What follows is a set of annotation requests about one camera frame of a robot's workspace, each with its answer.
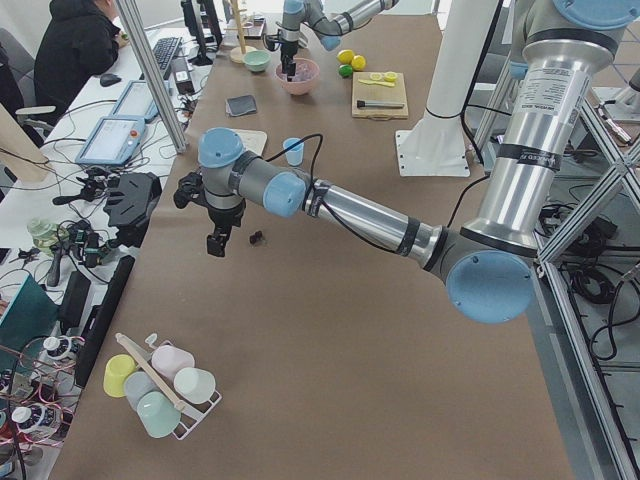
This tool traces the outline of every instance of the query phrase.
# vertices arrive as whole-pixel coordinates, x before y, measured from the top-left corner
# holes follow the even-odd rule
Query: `pink bowl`
[[[287,76],[282,73],[282,64],[276,67],[276,79],[285,92],[291,95],[304,95],[315,88],[320,79],[320,67],[313,60],[296,58],[296,76],[292,82],[287,81]]]

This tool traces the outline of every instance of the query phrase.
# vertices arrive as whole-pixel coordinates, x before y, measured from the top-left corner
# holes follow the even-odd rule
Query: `robotic arm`
[[[217,240],[216,232],[210,236],[222,242],[218,256],[224,256],[230,225],[239,226],[247,199],[283,217],[302,210],[414,259],[443,281],[456,308],[474,320],[497,323],[521,314],[533,296],[535,222],[591,78],[613,61],[625,26],[640,13],[640,0],[519,0],[518,7],[524,4],[522,28],[514,31],[523,35],[528,72],[478,215],[460,232],[429,226],[301,170],[274,166],[225,128],[201,138],[200,170],[181,181],[189,188],[178,189],[176,205],[203,205],[216,231],[218,222],[227,226]]]
[[[366,21],[378,13],[395,6],[400,0],[364,0],[333,20],[324,15],[320,0],[285,0],[281,28],[277,35],[267,36],[266,45],[271,51],[280,48],[282,73],[291,79],[296,74],[294,56],[298,53],[300,25],[306,23],[311,28],[322,46],[333,50],[340,44],[340,36],[361,27]]]

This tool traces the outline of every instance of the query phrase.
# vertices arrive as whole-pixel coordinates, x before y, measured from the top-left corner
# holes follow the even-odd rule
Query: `yellow utensil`
[[[366,80],[364,78],[359,78],[358,81],[360,83],[364,83],[365,85],[381,85],[383,87],[395,87],[396,84],[394,82],[383,82],[379,80]]]

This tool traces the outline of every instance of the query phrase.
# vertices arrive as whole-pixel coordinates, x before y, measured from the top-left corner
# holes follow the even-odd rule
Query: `keyboard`
[[[153,55],[158,62],[158,68],[164,80],[168,80],[171,75],[171,60],[176,56],[176,52],[182,44],[180,37],[166,37],[157,41],[153,47]],[[140,76],[140,80],[144,80],[144,73]]]

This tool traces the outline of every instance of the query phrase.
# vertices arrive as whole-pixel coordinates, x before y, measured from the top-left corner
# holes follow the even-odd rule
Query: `blue joint cap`
[[[640,0],[553,0],[560,14],[589,30],[615,30],[640,15]]]
[[[509,62],[509,73],[516,80],[522,80],[529,71],[529,65],[520,62]]]
[[[464,315],[481,323],[517,317],[533,298],[531,271],[522,259],[500,250],[467,255],[447,275],[447,293]]]
[[[291,217],[300,209],[307,185],[292,172],[281,172],[264,189],[262,204],[267,212]]]
[[[244,152],[240,136],[229,128],[207,130],[198,143],[198,162],[205,168],[222,168]]]
[[[335,35],[322,37],[320,43],[327,52],[330,52],[331,50],[335,50],[336,48],[338,48],[338,45],[340,45],[340,37],[337,37]]]
[[[304,2],[302,0],[284,0],[284,6],[282,11],[289,15],[295,15],[304,8]]]

